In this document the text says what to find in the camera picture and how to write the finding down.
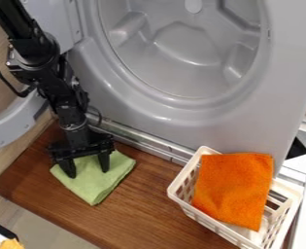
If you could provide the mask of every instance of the wooden board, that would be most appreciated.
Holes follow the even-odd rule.
[[[236,248],[186,217],[166,195],[181,168],[128,146],[133,171],[100,205],[90,207],[51,174],[46,147],[61,136],[52,125],[0,176],[0,196],[104,248]]]

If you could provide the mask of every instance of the orange cloth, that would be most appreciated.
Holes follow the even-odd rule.
[[[191,204],[216,220],[258,231],[273,163],[263,154],[204,155]]]

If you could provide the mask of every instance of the green cloth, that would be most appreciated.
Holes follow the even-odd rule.
[[[58,164],[50,172],[67,189],[91,206],[100,203],[135,164],[135,160],[118,151],[110,155],[110,170],[107,173],[103,173],[97,156],[75,159],[74,162],[77,166],[75,179],[69,178]]]

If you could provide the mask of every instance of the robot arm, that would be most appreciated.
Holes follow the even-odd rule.
[[[27,88],[17,92],[0,73],[1,80],[19,97],[37,89],[59,117],[66,134],[64,144],[49,147],[55,163],[69,177],[76,177],[73,159],[98,155],[104,172],[109,170],[109,155],[114,151],[113,137],[89,130],[85,112],[87,93],[66,60],[55,39],[45,33],[24,10],[19,0],[0,0],[0,25],[9,36],[7,66]]]

